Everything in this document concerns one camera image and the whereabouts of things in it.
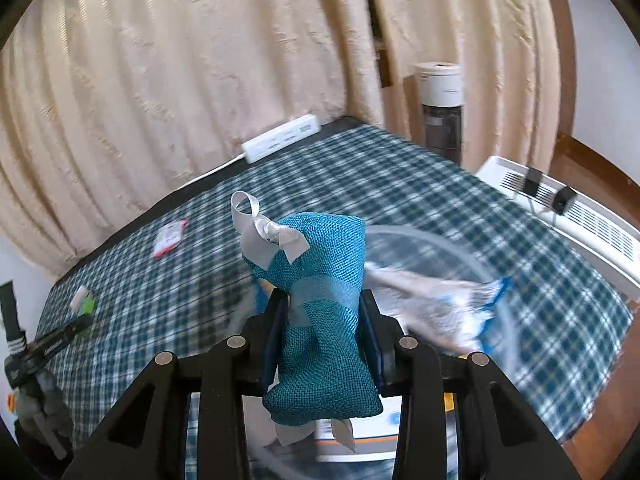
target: ribbon bow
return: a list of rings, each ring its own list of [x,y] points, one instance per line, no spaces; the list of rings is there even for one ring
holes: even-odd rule
[[[248,200],[251,213],[242,213],[238,206]],[[267,270],[273,257],[283,250],[290,264],[309,249],[305,235],[286,225],[278,224],[260,214],[258,199],[236,191],[231,195],[231,218],[240,233],[242,254],[258,267]]]

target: beige curtain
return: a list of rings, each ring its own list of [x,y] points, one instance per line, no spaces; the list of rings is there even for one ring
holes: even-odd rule
[[[53,276],[277,124],[383,121],[366,0],[34,0],[0,71],[0,229]]]
[[[414,64],[462,64],[463,167],[494,153],[548,170],[558,128],[559,58],[549,0],[374,0],[390,56],[386,126],[422,141]]]

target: black clip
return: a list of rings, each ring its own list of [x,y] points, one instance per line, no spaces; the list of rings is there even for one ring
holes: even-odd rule
[[[529,168],[522,184],[522,192],[525,195],[535,197],[538,194],[540,188],[540,181],[542,181],[542,172],[536,168]]]
[[[551,209],[553,209],[559,215],[563,215],[571,206],[574,205],[575,199],[578,194],[569,186],[564,186],[560,191],[556,193],[553,202],[551,203]]]

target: gray glove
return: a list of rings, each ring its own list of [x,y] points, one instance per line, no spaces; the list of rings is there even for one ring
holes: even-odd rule
[[[52,373],[43,369],[36,374],[36,379],[44,393],[44,406],[40,406],[36,399],[19,389],[15,399],[15,413],[24,431],[40,443],[51,447],[56,457],[62,460],[66,451],[56,438],[55,432],[71,438],[71,415],[62,390],[58,388]]]

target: plaid tablecloth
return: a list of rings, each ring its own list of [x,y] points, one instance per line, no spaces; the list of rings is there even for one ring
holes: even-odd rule
[[[76,446],[157,352],[203,352],[226,336],[250,283],[231,223],[230,196],[238,189],[257,196],[271,219],[316,211],[413,226],[454,240],[498,274],[515,274],[522,360],[516,386],[559,440],[590,416],[632,319],[609,283],[552,230],[471,174],[361,126],[225,180],[53,288],[40,335],[72,318],[68,304],[79,285],[98,299],[92,332],[50,366],[71,408]],[[188,219],[182,243],[154,259],[158,229],[180,219]],[[191,478],[195,421],[188,439]],[[388,476],[392,465],[318,467],[326,478],[355,479]],[[253,474],[267,472],[254,465]]]

